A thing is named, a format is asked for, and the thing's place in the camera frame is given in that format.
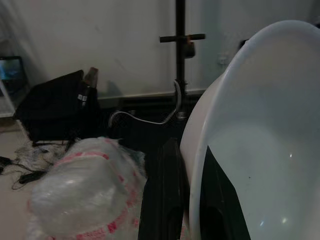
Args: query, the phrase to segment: black bag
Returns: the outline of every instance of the black bag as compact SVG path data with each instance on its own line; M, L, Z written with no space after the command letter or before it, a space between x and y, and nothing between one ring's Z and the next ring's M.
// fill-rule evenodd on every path
M82 70L36 85L15 112L30 140L93 137L100 107L97 90L83 82Z

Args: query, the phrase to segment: white plastic basin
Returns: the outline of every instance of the white plastic basin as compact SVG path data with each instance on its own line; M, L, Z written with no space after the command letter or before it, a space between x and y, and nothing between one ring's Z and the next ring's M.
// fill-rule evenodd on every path
M319 29L295 20L262 29L195 106L180 145L193 240L201 239L208 145L235 187L252 240L320 239Z

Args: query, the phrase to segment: screen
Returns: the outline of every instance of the screen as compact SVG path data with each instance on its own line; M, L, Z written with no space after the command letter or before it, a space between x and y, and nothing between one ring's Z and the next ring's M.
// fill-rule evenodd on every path
M0 59L0 77L2 80L22 80L24 74L19 59Z

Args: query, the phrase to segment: white wall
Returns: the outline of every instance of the white wall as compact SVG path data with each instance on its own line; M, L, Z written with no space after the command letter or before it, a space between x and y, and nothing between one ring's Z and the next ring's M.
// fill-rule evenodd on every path
M189 28L206 33L207 39L198 43L199 54L189 64L189 87L207 88L227 67L217 64L219 54L227 56L229 63L240 41L262 28L282 20L309 20L316 1L191 0L190 6L196 13L190 14Z
M240 40L286 19L308 20L314 0L187 0L188 33L206 33L186 63L188 90L207 88ZM174 0L0 0L33 84L90 67L100 97L173 91Z

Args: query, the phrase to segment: black panel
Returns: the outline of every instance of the black panel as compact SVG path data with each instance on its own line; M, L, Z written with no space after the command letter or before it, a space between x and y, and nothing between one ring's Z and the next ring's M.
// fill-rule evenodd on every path
M202 240L250 240L237 192L209 147L201 183L200 228Z

